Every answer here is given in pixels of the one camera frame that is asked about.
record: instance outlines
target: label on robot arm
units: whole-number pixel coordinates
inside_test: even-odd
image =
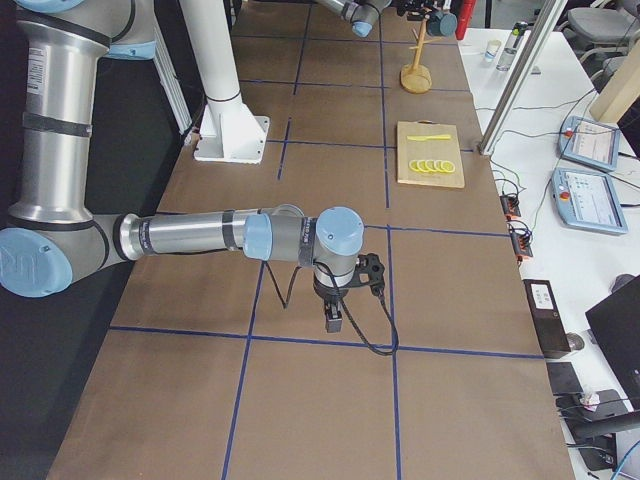
[[[549,293],[549,288],[546,285],[532,283],[531,293],[533,294],[533,301],[536,303],[536,308],[539,310],[553,310],[551,294]]]
[[[42,48],[29,49],[29,66],[27,67],[27,93],[42,95],[44,93],[44,76],[47,70],[47,56]]]

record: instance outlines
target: bottle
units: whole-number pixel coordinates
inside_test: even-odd
[[[518,47],[522,42],[524,32],[527,31],[528,26],[529,25],[527,24],[527,22],[516,22],[516,24],[513,26],[513,30],[511,30],[511,34],[507,39],[507,43],[504,46],[502,55],[500,55],[500,59],[498,60],[498,65],[496,66],[498,70],[506,72],[507,70],[509,70],[509,68],[511,68],[513,59],[516,58]]]

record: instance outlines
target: white cup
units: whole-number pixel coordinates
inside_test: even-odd
[[[487,42],[487,49],[484,52],[484,61],[487,63],[493,62],[493,59],[496,58],[501,45],[502,42],[500,40],[489,40]]]

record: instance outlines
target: red cylinder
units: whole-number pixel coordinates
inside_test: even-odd
[[[467,33],[467,27],[473,16],[473,9],[476,6],[476,0],[464,0],[460,7],[460,15],[458,15],[458,28],[456,28],[456,38],[462,40],[464,34]]]

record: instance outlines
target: blue joint cap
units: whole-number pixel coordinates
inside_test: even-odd
[[[432,37],[450,37],[456,28],[458,19],[453,13],[436,12],[427,23],[427,33]]]
[[[251,215],[244,222],[244,246],[246,257],[256,260],[269,260],[273,249],[273,229],[271,219],[266,213]]]
[[[114,44],[105,56],[117,60],[151,60],[156,56],[156,41]]]
[[[362,38],[369,35],[372,28],[373,27],[371,26],[371,24],[366,22],[353,22],[353,25],[351,25],[351,30],[353,31],[353,33]]]
[[[360,215],[350,208],[333,207],[318,217],[316,236],[336,255],[357,255],[362,248],[364,224]]]
[[[22,8],[40,13],[60,13],[80,5],[84,0],[15,0]]]
[[[67,288],[73,271],[66,255],[42,235],[23,228],[0,231],[0,283],[22,297],[46,297]]]

